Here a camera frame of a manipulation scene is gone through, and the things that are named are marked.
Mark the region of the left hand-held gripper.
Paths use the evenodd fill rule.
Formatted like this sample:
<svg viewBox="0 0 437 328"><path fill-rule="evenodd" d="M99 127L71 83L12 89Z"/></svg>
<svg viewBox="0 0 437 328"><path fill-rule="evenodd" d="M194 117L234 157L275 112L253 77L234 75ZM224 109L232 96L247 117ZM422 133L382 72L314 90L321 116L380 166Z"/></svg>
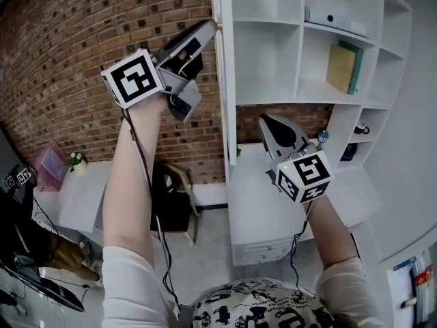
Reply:
<svg viewBox="0 0 437 328"><path fill-rule="evenodd" d="M214 20L201 20L165 45L162 60L139 49L103 70L102 78L116 103L127 110L158 93L165 96L176 119L189 121L202 100L195 81L203 69L201 52L217 30Z"/></svg>

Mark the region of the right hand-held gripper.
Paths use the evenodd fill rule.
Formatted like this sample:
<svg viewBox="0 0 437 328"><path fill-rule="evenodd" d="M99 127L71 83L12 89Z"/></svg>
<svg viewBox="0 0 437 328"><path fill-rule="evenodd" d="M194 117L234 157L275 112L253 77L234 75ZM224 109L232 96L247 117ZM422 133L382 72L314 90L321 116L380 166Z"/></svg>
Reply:
<svg viewBox="0 0 437 328"><path fill-rule="evenodd" d="M278 191L296 204L322 197L333 179L325 153L289 118L263 113L258 126L265 151L276 158L267 174Z"/></svg>

